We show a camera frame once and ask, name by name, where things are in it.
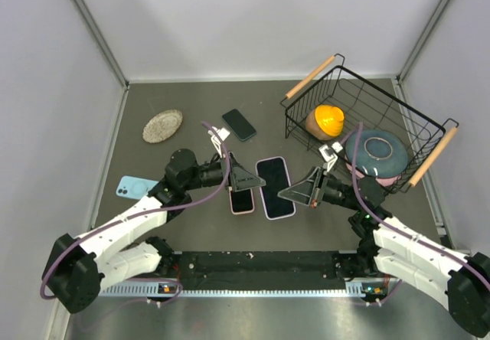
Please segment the purple edged black smartphone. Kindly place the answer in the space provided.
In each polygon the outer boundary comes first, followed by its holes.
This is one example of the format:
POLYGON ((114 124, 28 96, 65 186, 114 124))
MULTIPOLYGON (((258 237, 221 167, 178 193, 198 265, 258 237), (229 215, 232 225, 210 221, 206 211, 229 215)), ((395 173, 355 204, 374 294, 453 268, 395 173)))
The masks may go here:
POLYGON ((260 160, 256 163, 256 172, 266 182, 260 188, 266 218, 275 221, 292 217, 296 213, 296 206, 278 195, 280 191, 290 186, 285 159, 276 156, 260 160))

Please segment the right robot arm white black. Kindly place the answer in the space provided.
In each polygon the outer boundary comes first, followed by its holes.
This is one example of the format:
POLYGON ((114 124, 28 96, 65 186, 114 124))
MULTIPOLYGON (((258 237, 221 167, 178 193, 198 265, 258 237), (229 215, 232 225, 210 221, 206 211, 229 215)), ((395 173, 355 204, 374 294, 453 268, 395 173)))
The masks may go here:
POLYGON ((314 167, 278 195, 311 208, 326 202, 353 210, 348 222, 361 239, 357 264, 362 273, 394 276, 436 300, 469 334, 489 334, 489 258, 456 252, 410 229, 382 208, 384 190, 374 178, 346 185, 314 167))

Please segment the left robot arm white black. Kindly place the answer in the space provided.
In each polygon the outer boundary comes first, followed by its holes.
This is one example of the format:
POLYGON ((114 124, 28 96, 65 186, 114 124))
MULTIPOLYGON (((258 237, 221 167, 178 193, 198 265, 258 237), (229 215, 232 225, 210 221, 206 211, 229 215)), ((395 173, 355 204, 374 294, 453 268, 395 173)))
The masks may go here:
POLYGON ((42 299, 56 299, 71 314, 83 311, 105 289, 146 273, 165 276, 174 265, 172 249, 160 238, 141 236, 196 206, 190 191, 228 188, 246 191, 266 182, 246 170, 229 152, 198 164, 189 149, 171 155, 164 177, 128 210, 104 225, 57 238, 41 275, 42 299))

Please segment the light blue phone case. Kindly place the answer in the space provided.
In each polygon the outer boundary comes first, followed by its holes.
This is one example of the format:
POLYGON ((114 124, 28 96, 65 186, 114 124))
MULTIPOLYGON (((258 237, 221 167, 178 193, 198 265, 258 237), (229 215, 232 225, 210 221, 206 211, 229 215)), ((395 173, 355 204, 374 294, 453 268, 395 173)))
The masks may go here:
POLYGON ((125 175, 119 181, 116 195, 121 198, 139 200, 146 196, 157 183, 154 180, 125 175))

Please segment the green smartphone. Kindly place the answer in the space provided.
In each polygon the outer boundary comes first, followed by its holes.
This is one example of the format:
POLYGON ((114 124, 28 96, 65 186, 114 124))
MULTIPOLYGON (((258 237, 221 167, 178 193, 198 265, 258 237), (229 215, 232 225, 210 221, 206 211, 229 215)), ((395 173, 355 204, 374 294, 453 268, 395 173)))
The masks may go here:
POLYGON ((222 115, 223 121, 229 126, 234 135, 242 142, 256 135, 256 129, 238 109, 232 109, 222 115))

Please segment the orange yellow cupcake toy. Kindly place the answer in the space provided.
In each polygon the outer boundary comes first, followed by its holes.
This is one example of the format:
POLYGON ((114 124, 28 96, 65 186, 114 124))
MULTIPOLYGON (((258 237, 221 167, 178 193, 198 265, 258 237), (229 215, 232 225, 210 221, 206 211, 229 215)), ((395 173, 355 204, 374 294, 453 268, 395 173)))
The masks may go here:
POLYGON ((318 140, 328 141, 341 135, 344 121, 345 114, 340 108, 320 105, 307 115, 305 128, 318 140))

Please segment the blue ceramic bowl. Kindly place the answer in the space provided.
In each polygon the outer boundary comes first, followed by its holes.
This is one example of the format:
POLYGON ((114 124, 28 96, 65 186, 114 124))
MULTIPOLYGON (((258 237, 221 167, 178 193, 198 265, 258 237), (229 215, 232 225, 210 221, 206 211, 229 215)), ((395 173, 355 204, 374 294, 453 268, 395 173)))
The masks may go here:
POLYGON ((407 167, 407 151, 393 133, 380 129, 363 130, 355 148, 356 136, 355 132, 347 139, 345 154, 352 161, 357 150, 356 168, 359 171, 378 178, 394 178, 407 167))

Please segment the pink bowl under blue bowl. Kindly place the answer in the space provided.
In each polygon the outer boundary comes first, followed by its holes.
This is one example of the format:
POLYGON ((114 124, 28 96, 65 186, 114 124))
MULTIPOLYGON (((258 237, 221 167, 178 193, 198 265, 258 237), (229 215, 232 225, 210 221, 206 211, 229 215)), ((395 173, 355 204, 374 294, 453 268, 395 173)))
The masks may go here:
POLYGON ((372 158, 358 155, 356 162, 356 179, 373 176, 376 182, 383 187, 394 185, 401 178, 401 172, 407 166, 406 158, 391 156, 390 158, 372 158))

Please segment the speckled beige plate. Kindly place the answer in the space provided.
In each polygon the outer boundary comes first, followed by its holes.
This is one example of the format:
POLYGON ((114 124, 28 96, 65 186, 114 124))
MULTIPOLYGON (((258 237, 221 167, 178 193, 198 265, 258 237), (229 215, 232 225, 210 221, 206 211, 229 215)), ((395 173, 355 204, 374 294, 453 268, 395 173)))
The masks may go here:
POLYGON ((172 137, 180 128, 183 121, 179 110, 166 110, 151 118, 142 131, 145 142, 156 144, 172 137))

